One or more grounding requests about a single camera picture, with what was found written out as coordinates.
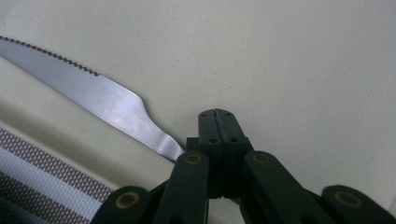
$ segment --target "gray striped cloth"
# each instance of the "gray striped cloth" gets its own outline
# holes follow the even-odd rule
[[[0,223],[89,223],[112,189],[0,129]]]

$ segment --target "white table surface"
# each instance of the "white table surface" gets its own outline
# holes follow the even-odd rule
[[[140,95],[185,143],[233,112],[256,150],[307,189],[396,192],[395,1],[5,1],[0,35],[50,49]],[[111,188],[152,189],[173,164],[0,59],[0,126]],[[209,223],[242,223],[227,200]]]

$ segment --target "knife blade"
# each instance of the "knife blade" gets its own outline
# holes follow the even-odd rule
[[[142,98],[110,78],[2,36],[0,56],[169,161],[184,153],[180,144],[151,120]]]

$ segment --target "gold rivet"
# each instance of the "gold rivet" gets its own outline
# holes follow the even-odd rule
[[[127,209],[137,203],[139,203],[139,194],[133,191],[121,194],[116,200],[116,206],[119,209]]]

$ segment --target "serrated knife edge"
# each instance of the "serrated knife edge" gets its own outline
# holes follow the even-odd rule
[[[0,56],[169,161],[184,149],[149,117],[143,100],[113,80],[47,50],[0,36]]]

